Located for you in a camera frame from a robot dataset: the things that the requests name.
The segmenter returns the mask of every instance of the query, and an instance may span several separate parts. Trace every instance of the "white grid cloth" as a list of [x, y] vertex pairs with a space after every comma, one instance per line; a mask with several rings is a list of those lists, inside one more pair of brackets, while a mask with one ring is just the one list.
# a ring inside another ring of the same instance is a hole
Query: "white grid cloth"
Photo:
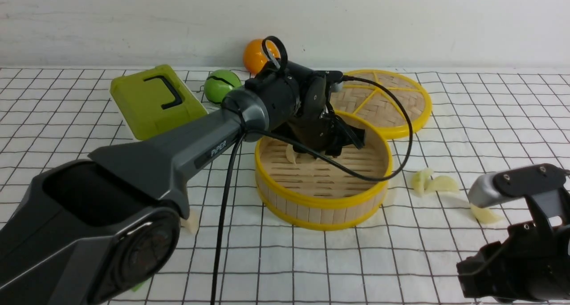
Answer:
[[[206, 102], [201, 90], [213, 69], [177, 69]], [[463, 297], [456, 263], [504, 240], [507, 226], [529, 220], [529, 211], [520, 199], [494, 208], [503, 222], [481, 225], [466, 189], [491, 171], [533, 163], [570, 169], [570, 70], [392, 70], [423, 85], [433, 114], [415, 137], [405, 172], [390, 181], [383, 207], [356, 228], [324, 233], [279, 220], [258, 198], [254, 143], [244, 143], [226, 213], [222, 304], [495, 303]], [[108, 88], [112, 78], [136, 71], [0, 68], [0, 228], [35, 175], [131, 141]], [[407, 141], [390, 145], [397, 167]], [[227, 152], [188, 183], [189, 204], [201, 210], [197, 236], [183, 230], [161, 272], [110, 305], [208, 303], [228, 159]], [[424, 167], [450, 175], [462, 192], [416, 197], [411, 175]]]

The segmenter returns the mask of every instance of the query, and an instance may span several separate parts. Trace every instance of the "green box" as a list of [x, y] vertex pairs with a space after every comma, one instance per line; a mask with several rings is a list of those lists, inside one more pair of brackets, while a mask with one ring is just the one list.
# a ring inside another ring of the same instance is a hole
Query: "green box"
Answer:
[[208, 114], [169, 65], [115, 78], [110, 95], [138, 140], [149, 139]]

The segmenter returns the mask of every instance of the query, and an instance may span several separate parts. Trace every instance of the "bamboo steamer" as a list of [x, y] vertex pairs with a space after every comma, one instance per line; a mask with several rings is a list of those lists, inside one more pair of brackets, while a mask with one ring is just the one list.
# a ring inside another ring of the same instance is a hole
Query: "bamboo steamer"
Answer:
[[[404, 106], [413, 132], [420, 130], [432, 114], [432, 99], [426, 90], [410, 78], [384, 70], [356, 70], [346, 73], [375, 81], [390, 90]], [[385, 92], [360, 81], [347, 81], [340, 92], [330, 96], [335, 110], [355, 114], [369, 121], [386, 139], [407, 137], [408, 126], [401, 110]]]
[[[386, 140], [377, 128], [354, 114], [337, 112], [366, 132], [365, 146], [344, 147], [338, 163], [363, 175], [383, 177], [392, 170]], [[255, 180], [261, 200], [279, 218], [302, 228], [340, 230], [372, 216], [382, 204], [387, 181], [371, 183], [352, 177], [308, 154], [296, 164], [285, 157], [287, 145], [263, 137], [255, 147]]]

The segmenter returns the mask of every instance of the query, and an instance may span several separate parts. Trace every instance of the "yellow plastic rim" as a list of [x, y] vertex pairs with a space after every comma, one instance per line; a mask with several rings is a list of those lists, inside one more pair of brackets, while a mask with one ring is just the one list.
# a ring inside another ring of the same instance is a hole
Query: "yellow plastic rim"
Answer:
[[[377, 128], [375, 128], [370, 122], [368, 122], [368, 121], [366, 121], [360, 117], [357, 117], [353, 114], [348, 114], [346, 112], [337, 111], [336, 113], [339, 114], [340, 116], [347, 116], [347, 117], [350, 117], [352, 119], [355, 119], [356, 121], [366, 125], [371, 130], [375, 130], [376, 133], [378, 133]], [[393, 165], [390, 146], [388, 145], [388, 143], [387, 143], [386, 139], [383, 137], [383, 135], [381, 135], [379, 133], [378, 133], [378, 135], [379, 135], [380, 139], [382, 139], [382, 142], [383, 142], [384, 146], [386, 147], [386, 151], [387, 151], [388, 164], [387, 164], [386, 173], [384, 174], [384, 176], [387, 176], [387, 175], [391, 174], [392, 165]], [[255, 170], [258, 171], [259, 176], [261, 177], [262, 181], [265, 184], [267, 184], [269, 189], [271, 189], [274, 193], [277, 193], [281, 197], [283, 197], [289, 201], [295, 202], [298, 205], [304, 205], [304, 206], [312, 207], [312, 208], [341, 209], [341, 208], [352, 207], [354, 205], [359, 205], [359, 204], [361, 204], [361, 203], [363, 203], [369, 199], [372, 199], [373, 196], [375, 196], [382, 189], [387, 187], [387, 181], [383, 181], [383, 182], [377, 183], [376, 185], [374, 185], [370, 189], [365, 190], [360, 194], [350, 196], [350, 197], [335, 198], [335, 199], [316, 198], [316, 197], [311, 197], [311, 196], [303, 195], [300, 193], [296, 193], [290, 189], [287, 189], [287, 188], [279, 185], [276, 181], [274, 181], [271, 178], [271, 176], [269, 176], [267, 171], [265, 171], [265, 169], [263, 168], [263, 164], [261, 163], [261, 139], [255, 145]]]
[[288, 222], [289, 224], [293, 224], [295, 226], [299, 226], [301, 228], [312, 229], [312, 230], [327, 230], [327, 231], [346, 229], [364, 222], [378, 211], [378, 208], [382, 205], [382, 203], [386, 198], [386, 192], [385, 192], [382, 195], [382, 198], [378, 205], [373, 206], [369, 212], [364, 214], [364, 216], [356, 218], [355, 220], [351, 220], [350, 222], [345, 222], [342, 224], [318, 224], [318, 223], [305, 222], [304, 220], [299, 220], [297, 218], [293, 218], [289, 215], [286, 215], [282, 211], [278, 210], [275, 206], [273, 206], [267, 200], [267, 198], [265, 198], [261, 190], [259, 190], [259, 186], [257, 187], [257, 192], [259, 194], [259, 197], [261, 198], [261, 201], [265, 204], [265, 206], [267, 206], [267, 208], [271, 210], [271, 212], [273, 212], [273, 214], [275, 214], [277, 217], [281, 218], [282, 220], [285, 220], [285, 222]]
[[[418, 118], [416, 118], [415, 120], [413, 120], [411, 122], [412, 130], [414, 133], [417, 133], [420, 129], [423, 128], [423, 126], [425, 126], [425, 124], [427, 124], [427, 122], [429, 120], [429, 116], [432, 114], [432, 109], [433, 109], [432, 98], [430, 98], [428, 92], [426, 92], [426, 90], [419, 83], [417, 83], [414, 80], [411, 80], [410, 78], [403, 76], [401, 74], [397, 74], [397, 73], [389, 72], [389, 71], [384, 71], [384, 70], [361, 69], [361, 70], [354, 70], [354, 71], [346, 72], [344, 74], [347, 76], [354, 76], [355, 74], [361, 74], [361, 73], [372, 73], [374, 75], [375, 82], [377, 82], [379, 84], [381, 84], [381, 82], [378, 79], [378, 74], [397, 77], [399, 79], [402, 79], [402, 80], [409, 82], [412, 86], [415, 87], [415, 89], [411, 89], [411, 88], [387, 88], [387, 89], [388, 90], [409, 91], [409, 92], [419, 92], [420, 94], [422, 94], [423, 98], [425, 99], [425, 107], [422, 111], [422, 114], [419, 115]], [[351, 112], [350, 114], [356, 114], [368, 102], [368, 100], [370, 100], [375, 94], [382, 94], [394, 106], [395, 110], [397, 110], [400, 115], [402, 114], [401, 110], [399, 110], [399, 108], [397, 107], [395, 102], [392, 100], [392, 98], [390, 98], [390, 96], [388, 96], [380, 88], [376, 88], [375, 86], [372, 86], [372, 85], [369, 85], [369, 86], [351, 85], [349, 81], [345, 82], [344, 88], [365, 88], [365, 89], [372, 89], [373, 90], [373, 92], [366, 98], [366, 100], [364, 100], [362, 102], [362, 104], [360, 104], [360, 106], [358, 106], [358, 108], [356, 108], [354, 110], [354, 112]], [[378, 130], [379, 133], [381, 133], [382, 136], [386, 139], [397, 139], [397, 138], [404, 138], [404, 137], [409, 136], [407, 125], [401, 125], [398, 127], [390, 127], [390, 128], [373, 126], [373, 128]]]

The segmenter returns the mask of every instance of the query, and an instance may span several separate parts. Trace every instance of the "orange ball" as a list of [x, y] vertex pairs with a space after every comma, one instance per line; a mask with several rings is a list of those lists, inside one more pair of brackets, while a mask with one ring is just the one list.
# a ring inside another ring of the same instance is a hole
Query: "orange ball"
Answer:
[[[261, 48], [262, 41], [263, 39], [251, 41], [244, 51], [244, 66], [253, 74], [258, 74], [268, 61]], [[273, 57], [279, 58], [279, 51], [273, 42], [267, 42], [267, 51], [271, 52]]]

